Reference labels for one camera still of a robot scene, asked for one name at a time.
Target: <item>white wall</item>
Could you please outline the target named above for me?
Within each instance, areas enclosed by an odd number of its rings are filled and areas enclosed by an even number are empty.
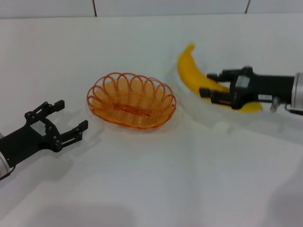
[[[0,0],[0,18],[94,16],[92,0]]]
[[[251,0],[249,13],[303,13],[303,0]]]
[[[248,0],[95,0],[97,15],[153,16],[244,13]]]

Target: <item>orange wire basket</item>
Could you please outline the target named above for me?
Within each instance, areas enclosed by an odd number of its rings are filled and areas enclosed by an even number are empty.
[[[176,110],[171,88],[155,78],[113,72],[87,94],[91,112],[110,123],[134,129],[158,128]]]

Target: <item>label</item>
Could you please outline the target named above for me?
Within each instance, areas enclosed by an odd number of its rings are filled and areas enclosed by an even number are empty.
[[[34,129],[36,132],[38,132],[41,136],[45,136],[45,124],[42,121],[37,121],[36,123],[33,123],[30,127]]]
[[[236,82],[236,87],[243,87],[247,88],[248,84],[250,83],[249,77],[246,76],[238,76],[237,82]]]
[[[258,99],[271,101],[273,97],[271,95],[258,95]]]

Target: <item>banana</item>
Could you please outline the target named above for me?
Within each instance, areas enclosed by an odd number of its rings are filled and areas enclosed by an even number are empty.
[[[201,73],[195,64],[195,61],[191,55],[191,52],[195,48],[195,45],[189,45],[184,52],[180,55],[178,60],[178,72],[182,81],[193,91],[196,95],[200,97],[199,88],[205,87],[211,90],[217,90],[222,92],[229,92],[229,89],[225,86],[218,84],[217,82],[207,78],[203,73]],[[204,98],[204,100],[210,102],[210,98]],[[221,105],[222,107],[232,109],[230,106]],[[245,104],[240,110],[244,113],[256,113],[262,111],[262,105],[258,102],[250,102]]]

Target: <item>wicker-style basket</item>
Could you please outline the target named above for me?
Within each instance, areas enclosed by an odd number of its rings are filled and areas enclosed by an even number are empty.
[[[176,98],[168,85],[132,73],[102,77],[88,91],[87,102],[97,117],[135,129],[157,128],[176,110]]]

